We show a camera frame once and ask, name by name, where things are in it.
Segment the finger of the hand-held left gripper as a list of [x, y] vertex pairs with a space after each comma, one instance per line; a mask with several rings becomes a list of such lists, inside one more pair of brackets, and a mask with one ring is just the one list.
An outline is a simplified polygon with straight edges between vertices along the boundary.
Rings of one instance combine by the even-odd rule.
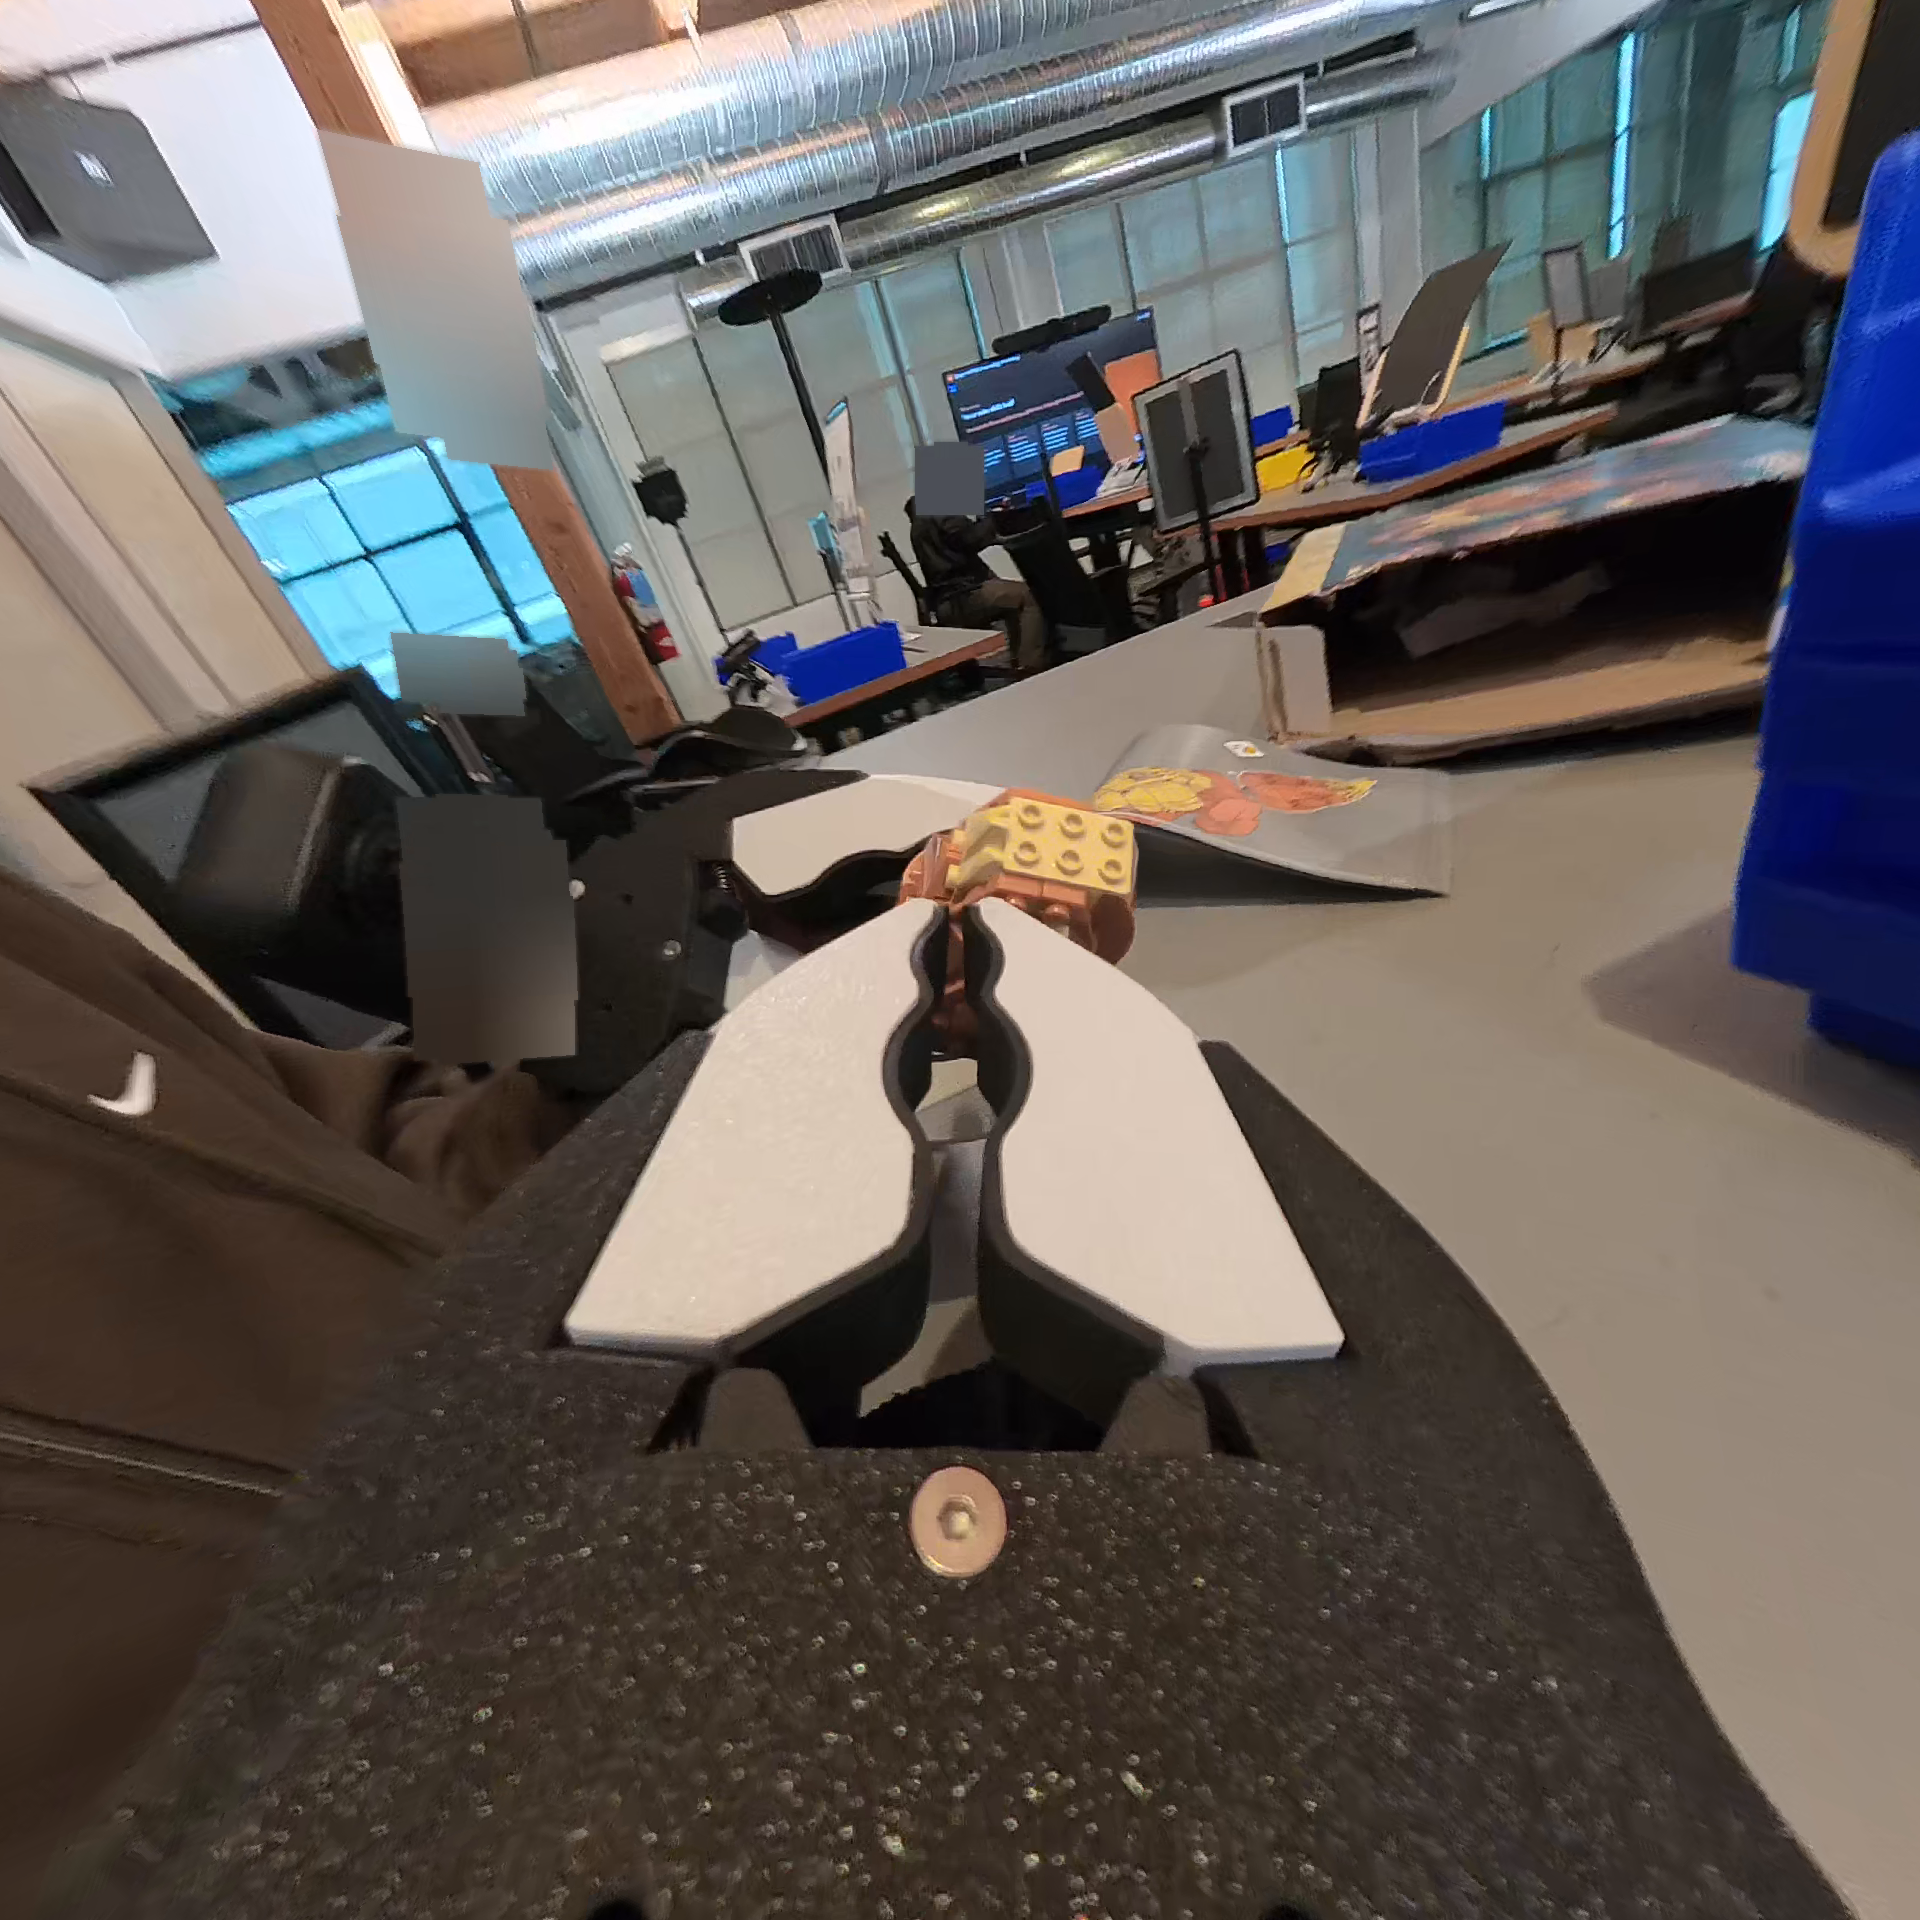
[[998, 799], [992, 783], [850, 772], [732, 818], [732, 879], [756, 935], [818, 947], [901, 902], [930, 835]]

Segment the black wall speaker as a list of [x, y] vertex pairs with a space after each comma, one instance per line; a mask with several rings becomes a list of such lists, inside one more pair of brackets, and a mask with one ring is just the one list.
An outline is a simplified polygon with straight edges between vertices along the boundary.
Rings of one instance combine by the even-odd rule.
[[216, 258], [155, 133], [51, 85], [0, 89], [0, 204], [35, 249], [99, 286]]

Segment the cardboard toy box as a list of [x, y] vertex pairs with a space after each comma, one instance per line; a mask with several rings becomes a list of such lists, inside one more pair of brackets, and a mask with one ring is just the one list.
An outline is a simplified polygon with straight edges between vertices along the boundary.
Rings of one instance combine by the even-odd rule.
[[1809, 450], [1719, 416], [1310, 530], [1255, 628], [1266, 733], [1440, 764], [1759, 710]]

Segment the wall television screen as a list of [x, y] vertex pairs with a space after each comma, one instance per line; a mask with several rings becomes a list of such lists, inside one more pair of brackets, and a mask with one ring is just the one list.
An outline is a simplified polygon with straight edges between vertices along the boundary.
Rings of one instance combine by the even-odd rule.
[[958, 436], [982, 445], [984, 494], [1021, 494], [1070, 445], [1098, 458], [1098, 416], [1122, 408], [1131, 419], [1135, 394], [1158, 379], [1154, 311], [1141, 304], [1070, 341], [946, 369], [942, 394]]

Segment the orange and tan toy segment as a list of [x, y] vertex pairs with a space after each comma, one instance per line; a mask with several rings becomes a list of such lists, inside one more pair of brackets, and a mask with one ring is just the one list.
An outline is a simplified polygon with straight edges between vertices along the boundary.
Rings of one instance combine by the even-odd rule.
[[1135, 824], [1041, 790], [998, 790], [962, 824], [926, 835], [901, 875], [896, 902], [937, 902], [946, 909], [933, 1038], [942, 1056], [971, 1056], [966, 909], [1007, 902], [1098, 962], [1122, 963], [1138, 931]]

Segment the wooden edged work table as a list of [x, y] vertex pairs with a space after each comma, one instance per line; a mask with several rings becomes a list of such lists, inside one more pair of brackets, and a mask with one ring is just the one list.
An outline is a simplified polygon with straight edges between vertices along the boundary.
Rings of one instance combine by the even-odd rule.
[[1619, 402], [1587, 402], [1572, 408], [1545, 419], [1510, 425], [1494, 445], [1432, 469], [1422, 474], [1404, 481], [1361, 481], [1325, 474], [1325, 481], [1290, 481], [1289, 487], [1262, 494], [1251, 511], [1213, 517], [1213, 573], [1207, 588], [1207, 603], [1229, 603], [1251, 592], [1269, 588], [1269, 559], [1266, 541], [1299, 541], [1303, 530], [1352, 521], [1361, 516], [1379, 516], [1421, 499], [1440, 499], [1504, 471], [1517, 471], [1527, 462], [1545, 458], [1549, 450], [1576, 442], [1582, 434], [1594, 434], [1599, 425], [1614, 419]]
[[901, 672], [834, 694], [830, 702], [797, 705], [780, 712], [780, 722], [818, 750], [843, 750], [984, 696], [996, 672], [1007, 661], [1001, 628], [926, 628], [908, 635], [901, 644]]

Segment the black framed board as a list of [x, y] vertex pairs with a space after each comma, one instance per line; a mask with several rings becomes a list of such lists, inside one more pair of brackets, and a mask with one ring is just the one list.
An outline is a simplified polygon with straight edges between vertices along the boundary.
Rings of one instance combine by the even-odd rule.
[[402, 976], [372, 1001], [319, 985], [319, 970], [260, 976], [204, 945], [182, 916], [179, 873], [222, 764], [241, 749], [359, 756], [402, 796], [457, 784], [452, 756], [361, 668], [274, 694], [179, 738], [32, 783], [44, 810], [163, 925], [163, 935], [263, 1033], [304, 1047], [383, 1047], [410, 1038]]

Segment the black floor lamp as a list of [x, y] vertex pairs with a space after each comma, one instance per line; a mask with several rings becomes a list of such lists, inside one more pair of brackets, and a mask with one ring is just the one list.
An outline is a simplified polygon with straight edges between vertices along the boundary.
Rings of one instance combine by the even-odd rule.
[[818, 408], [813, 400], [795, 335], [792, 335], [792, 315], [797, 315], [813, 297], [818, 297], [823, 276], [813, 269], [780, 269], [775, 276], [756, 276], [745, 290], [737, 290], [723, 304], [718, 319], [726, 326], [770, 326], [775, 346], [780, 354], [788, 364], [788, 382], [795, 391], [795, 402], [804, 411], [804, 430], [813, 436], [815, 462], [823, 471], [830, 483], [830, 517], [823, 517], [823, 544], [818, 544], [818, 559], [830, 569], [830, 592], [843, 603], [843, 622], [855, 625], [855, 592], [850, 592], [850, 573], [847, 573], [847, 554], [843, 554], [843, 530], [835, 530], [835, 487], [834, 487], [834, 462], [830, 462], [830, 442], [823, 442], [823, 419]]

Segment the red fire extinguisher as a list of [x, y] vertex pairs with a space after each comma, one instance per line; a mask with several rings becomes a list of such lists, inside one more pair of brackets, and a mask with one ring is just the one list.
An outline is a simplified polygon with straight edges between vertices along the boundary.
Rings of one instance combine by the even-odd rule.
[[638, 559], [635, 544], [612, 550], [612, 596], [622, 597], [628, 625], [638, 628], [638, 641], [654, 672], [679, 659], [677, 635], [669, 625], [669, 613], [658, 608], [658, 596]]

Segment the silver ventilation duct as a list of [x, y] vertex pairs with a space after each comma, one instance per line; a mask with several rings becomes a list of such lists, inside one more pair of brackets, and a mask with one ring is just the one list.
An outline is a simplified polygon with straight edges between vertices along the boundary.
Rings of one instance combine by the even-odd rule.
[[430, 144], [480, 164], [539, 302], [1285, 80], [1421, 33], [1436, 3], [804, 3], [467, 102]]

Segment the blue storage bin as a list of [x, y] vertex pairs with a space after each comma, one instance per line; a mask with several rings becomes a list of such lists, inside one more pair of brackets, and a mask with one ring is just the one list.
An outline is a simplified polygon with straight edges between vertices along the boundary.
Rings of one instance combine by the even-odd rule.
[[797, 710], [850, 696], [904, 672], [904, 641], [896, 622], [850, 628], [815, 644], [792, 644], [776, 679]]
[[1361, 445], [1364, 483], [1404, 483], [1477, 458], [1504, 436], [1504, 400], [1384, 430]]

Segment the blue plastic bin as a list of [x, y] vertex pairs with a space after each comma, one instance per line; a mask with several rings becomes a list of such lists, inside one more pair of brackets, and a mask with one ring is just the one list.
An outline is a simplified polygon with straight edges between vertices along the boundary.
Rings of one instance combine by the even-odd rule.
[[1734, 963], [1809, 1028], [1920, 1063], [1920, 138], [1863, 183], [1793, 517]]

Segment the grey instruction booklet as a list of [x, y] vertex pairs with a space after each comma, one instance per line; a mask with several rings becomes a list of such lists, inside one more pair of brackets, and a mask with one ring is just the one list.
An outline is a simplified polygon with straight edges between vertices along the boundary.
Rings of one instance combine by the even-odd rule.
[[1346, 764], [1213, 728], [1150, 728], [1112, 762], [1092, 807], [1333, 888], [1455, 888], [1459, 799], [1443, 772]]

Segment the black panel with wooden rim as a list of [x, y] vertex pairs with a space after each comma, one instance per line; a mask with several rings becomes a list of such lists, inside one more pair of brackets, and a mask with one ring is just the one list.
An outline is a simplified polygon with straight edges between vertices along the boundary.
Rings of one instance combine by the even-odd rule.
[[1920, 3], [1836, 0], [1793, 168], [1786, 244], [1801, 269], [1849, 276], [1876, 159], [1920, 128]]

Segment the black office chair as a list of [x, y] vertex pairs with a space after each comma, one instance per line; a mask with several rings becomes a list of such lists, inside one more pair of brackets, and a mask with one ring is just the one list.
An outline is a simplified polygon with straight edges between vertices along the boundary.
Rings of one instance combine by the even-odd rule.
[[1045, 616], [1051, 668], [1138, 638], [1126, 569], [1089, 566], [1055, 507], [998, 507], [992, 526]]
[[581, 849], [622, 835], [641, 810], [683, 804], [711, 783], [797, 764], [809, 738], [776, 712], [726, 705], [711, 722], [679, 722], [649, 744], [635, 744], [592, 659], [570, 641], [519, 659], [527, 702], [500, 720], [495, 764], [533, 799], [550, 824]]

